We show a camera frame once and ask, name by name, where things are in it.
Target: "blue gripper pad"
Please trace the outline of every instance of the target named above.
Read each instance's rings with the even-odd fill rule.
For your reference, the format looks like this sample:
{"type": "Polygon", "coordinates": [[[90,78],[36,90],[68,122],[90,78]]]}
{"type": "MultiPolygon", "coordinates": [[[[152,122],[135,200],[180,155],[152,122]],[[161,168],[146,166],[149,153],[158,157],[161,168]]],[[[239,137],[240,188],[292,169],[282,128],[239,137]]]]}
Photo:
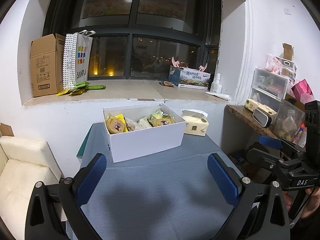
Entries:
{"type": "Polygon", "coordinates": [[[236,207],[239,203],[239,192],[237,186],[233,183],[233,180],[228,176],[227,172],[213,154],[209,155],[207,163],[208,169],[216,181],[224,199],[229,205],[236,207]]]}
{"type": "Polygon", "coordinates": [[[106,168],[106,157],[101,154],[76,189],[75,201],[78,207],[87,204],[106,168]]]}
{"type": "Polygon", "coordinates": [[[273,139],[263,135],[259,137],[259,143],[276,150],[281,150],[283,148],[282,142],[280,140],[273,139]]]}

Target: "bag handle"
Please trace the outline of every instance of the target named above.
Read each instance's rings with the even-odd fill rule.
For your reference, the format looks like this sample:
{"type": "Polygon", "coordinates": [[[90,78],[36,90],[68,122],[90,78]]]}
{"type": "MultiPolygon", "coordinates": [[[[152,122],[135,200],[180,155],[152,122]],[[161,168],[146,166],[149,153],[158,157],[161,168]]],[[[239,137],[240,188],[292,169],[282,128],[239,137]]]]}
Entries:
{"type": "Polygon", "coordinates": [[[93,34],[96,34],[95,31],[87,31],[87,30],[83,30],[81,32],[78,32],[78,34],[82,34],[82,35],[85,35],[85,36],[91,36],[93,34]]]}

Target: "white open box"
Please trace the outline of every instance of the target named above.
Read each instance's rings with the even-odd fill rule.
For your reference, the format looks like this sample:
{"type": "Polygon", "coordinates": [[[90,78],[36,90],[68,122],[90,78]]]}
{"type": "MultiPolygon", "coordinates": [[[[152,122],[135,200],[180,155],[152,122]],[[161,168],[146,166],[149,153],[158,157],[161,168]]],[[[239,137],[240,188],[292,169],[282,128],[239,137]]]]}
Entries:
{"type": "Polygon", "coordinates": [[[162,152],[181,145],[186,121],[169,107],[159,102],[135,106],[104,108],[104,119],[108,113],[113,116],[123,114],[137,121],[149,116],[160,108],[166,114],[174,116],[176,123],[147,128],[143,130],[110,134],[105,123],[108,146],[114,163],[123,162],[153,153],[162,152]]]}

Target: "wall outlet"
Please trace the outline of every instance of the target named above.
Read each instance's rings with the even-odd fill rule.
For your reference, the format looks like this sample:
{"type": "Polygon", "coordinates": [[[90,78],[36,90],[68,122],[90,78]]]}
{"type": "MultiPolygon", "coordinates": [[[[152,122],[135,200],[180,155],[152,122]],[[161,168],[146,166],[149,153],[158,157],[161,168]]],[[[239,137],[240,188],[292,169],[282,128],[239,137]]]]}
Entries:
{"type": "Polygon", "coordinates": [[[284,8],[284,13],[288,14],[288,15],[291,15],[291,11],[288,8],[284,8]]]}

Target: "cream leather chair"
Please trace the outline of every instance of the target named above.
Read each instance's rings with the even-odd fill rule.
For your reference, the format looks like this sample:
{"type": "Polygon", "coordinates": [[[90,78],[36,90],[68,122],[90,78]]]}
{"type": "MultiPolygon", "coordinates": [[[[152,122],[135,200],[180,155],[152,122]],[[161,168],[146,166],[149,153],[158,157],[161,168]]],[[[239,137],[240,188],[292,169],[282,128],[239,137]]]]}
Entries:
{"type": "Polygon", "coordinates": [[[61,171],[46,141],[0,137],[0,216],[24,240],[29,200],[36,182],[57,184],[61,171]]]}

